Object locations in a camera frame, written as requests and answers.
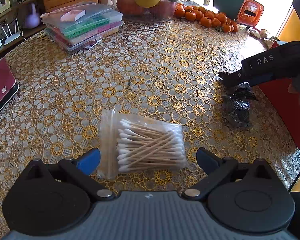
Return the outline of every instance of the red apple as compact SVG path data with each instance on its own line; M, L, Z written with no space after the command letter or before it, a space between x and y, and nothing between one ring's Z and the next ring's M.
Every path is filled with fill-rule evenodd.
M125 15L141 15L145 10L137 5L135 0L117 0L117 8Z
M148 8L153 17L158 19L166 19L172 17L176 10L176 2L168 0L160 0L159 3L153 7Z

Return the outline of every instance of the stack of plastic boxes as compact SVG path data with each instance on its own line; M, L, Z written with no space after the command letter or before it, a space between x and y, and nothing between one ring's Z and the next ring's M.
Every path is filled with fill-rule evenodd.
M75 22L61 22L61 16L68 12L62 9L58 13L46 14L41 20L47 26L45 33L69 54L98 43L118 32L124 24L122 13L112 6L93 3L80 5L80 9L84 9L86 14Z

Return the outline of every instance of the table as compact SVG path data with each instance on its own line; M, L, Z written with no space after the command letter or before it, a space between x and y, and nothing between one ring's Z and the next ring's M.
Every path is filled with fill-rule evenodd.
M230 129L223 119L218 71L238 70L242 59L263 51L243 29L219 33L198 22L127 22L72 56L41 35L6 55L20 91L0 114L0 237L9 231L2 201L24 167L35 157L55 163L98 147L103 108L181 124L189 161L181 171L123 174L113 181L93 175L116 193L184 191L206 176L196 164L198 147L240 162L266 158L286 187L300 171L300 150L258 87L253 127Z

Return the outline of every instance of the gray ribbed surface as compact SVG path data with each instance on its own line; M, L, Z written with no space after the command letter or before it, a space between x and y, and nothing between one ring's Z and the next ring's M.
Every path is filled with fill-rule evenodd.
M111 202L100 202L80 226L60 235L36 237L15 231L5 240L288 240L286 232L245 236L229 231L205 212L199 202L181 199L177 192L124 191Z

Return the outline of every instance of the black plastic wrapper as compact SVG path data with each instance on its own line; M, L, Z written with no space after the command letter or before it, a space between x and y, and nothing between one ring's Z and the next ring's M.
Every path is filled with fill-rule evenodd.
M226 91L222 96L226 104L226 120L232 127L247 128L252 124L249 120L250 100L257 100L250 85L245 82Z

